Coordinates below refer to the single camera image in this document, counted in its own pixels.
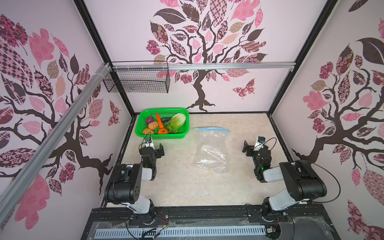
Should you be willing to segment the green plastic basket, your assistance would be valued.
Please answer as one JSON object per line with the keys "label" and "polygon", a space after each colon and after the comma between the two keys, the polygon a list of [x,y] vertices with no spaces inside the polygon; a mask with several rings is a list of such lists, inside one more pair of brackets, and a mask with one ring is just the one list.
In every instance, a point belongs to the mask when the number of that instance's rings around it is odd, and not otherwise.
{"label": "green plastic basket", "polygon": [[182,139],[190,129],[189,117],[182,108],[148,109],[139,114],[135,133],[154,140]]}

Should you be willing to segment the clear zip top bag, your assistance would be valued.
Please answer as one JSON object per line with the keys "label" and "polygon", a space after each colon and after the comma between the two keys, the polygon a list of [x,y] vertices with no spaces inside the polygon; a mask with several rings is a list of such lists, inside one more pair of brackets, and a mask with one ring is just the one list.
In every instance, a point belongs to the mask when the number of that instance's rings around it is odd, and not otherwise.
{"label": "clear zip top bag", "polygon": [[229,157],[226,139],[230,131],[219,127],[194,128],[198,137],[195,164],[198,168],[215,173],[227,173]]}

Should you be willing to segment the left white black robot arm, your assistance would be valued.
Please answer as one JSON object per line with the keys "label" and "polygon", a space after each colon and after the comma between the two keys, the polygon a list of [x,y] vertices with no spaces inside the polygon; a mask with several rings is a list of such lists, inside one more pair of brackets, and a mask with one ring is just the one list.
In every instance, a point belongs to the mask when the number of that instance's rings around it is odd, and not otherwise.
{"label": "left white black robot arm", "polygon": [[118,164],[114,167],[104,192],[106,203],[124,205],[137,215],[155,217],[153,201],[141,194],[141,185],[153,181],[157,175],[157,159],[165,155],[163,145],[158,149],[151,146],[139,150],[142,161],[139,164]]}

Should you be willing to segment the brown potato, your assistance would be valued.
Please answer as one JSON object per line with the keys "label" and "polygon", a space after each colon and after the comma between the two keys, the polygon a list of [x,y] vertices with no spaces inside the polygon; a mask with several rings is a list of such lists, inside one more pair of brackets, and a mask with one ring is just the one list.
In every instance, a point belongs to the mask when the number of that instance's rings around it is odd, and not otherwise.
{"label": "brown potato", "polygon": [[150,130],[153,130],[153,131],[154,131],[156,128],[158,128],[158,127],[159,127],[159,123],[156,122],[156,121],[151,122],[151,123],[148,124],[148,128],[149,128]]}
{"label": "brown potato", "polygon": [[146,128],[143,130],[143,135],[153,135],[154,134],[154,131],[149,129],[149,128]]}

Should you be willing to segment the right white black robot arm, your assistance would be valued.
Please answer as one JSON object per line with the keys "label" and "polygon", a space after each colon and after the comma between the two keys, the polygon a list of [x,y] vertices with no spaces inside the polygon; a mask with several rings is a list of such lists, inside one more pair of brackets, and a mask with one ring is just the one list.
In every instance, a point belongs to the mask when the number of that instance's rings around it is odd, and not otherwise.
{"label": "right white black robot arm", "polygon": [[254,174],[261,183],[283,181],[285,188],[263,200],[261,214],[271,217],[303,201],[312,201],[327,194],[327,187],[310,164],[304,161],[282,162],[272,168],[271,149],[260,137],[254,146],[244,141],[242,152],[253,159]]}

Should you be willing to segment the orange carrot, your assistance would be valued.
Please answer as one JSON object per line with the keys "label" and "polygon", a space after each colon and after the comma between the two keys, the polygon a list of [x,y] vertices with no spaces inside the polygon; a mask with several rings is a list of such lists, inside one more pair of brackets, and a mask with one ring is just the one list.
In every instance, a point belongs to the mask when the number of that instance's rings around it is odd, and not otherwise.
{"label": "orange carrot", "polygon": [[164,125],[161,121],[161,118],[160,118],[160,115],[158,113],[156,113],[156,117],[157,117],[157,121],[158,121],[158,124],[159,124],[159,128],[164,128]]}

